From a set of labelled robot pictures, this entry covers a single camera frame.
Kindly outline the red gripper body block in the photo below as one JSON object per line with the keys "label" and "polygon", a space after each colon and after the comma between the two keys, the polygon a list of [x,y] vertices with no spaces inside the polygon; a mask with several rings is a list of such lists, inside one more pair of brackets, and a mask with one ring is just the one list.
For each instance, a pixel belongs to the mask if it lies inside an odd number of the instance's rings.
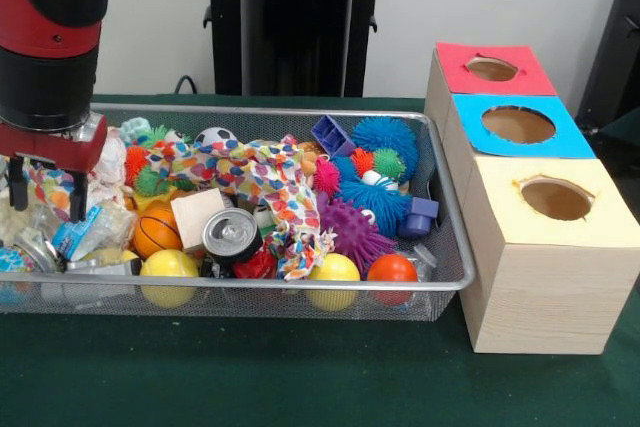
{"label": "red gripper body block", "polygon": [[98,113],[90,113],[84,124],[60,133],[1,123],[1,155],[9,159],[8,172],[14,177],[22,171],[25,159],[54,170],[87,174],[98,163],[107,133],[107,120]]}

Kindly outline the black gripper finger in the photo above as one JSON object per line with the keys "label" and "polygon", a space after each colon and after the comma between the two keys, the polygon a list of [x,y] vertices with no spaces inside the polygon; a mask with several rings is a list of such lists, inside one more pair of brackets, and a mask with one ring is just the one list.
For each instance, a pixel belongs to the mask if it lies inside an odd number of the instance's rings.
{"label": "black gripper finger", "polygon": [[28,207],[27,179],[23,175],[23,164],[22,157],[9,158],[9,202],[16,211],[25,211]]}
{"label": "black gripper finger", "polygon": [[73,191],[70,193],[70,220],[81,222],[86,219],[88,174],[72,171],[70,175],[73,180]]}

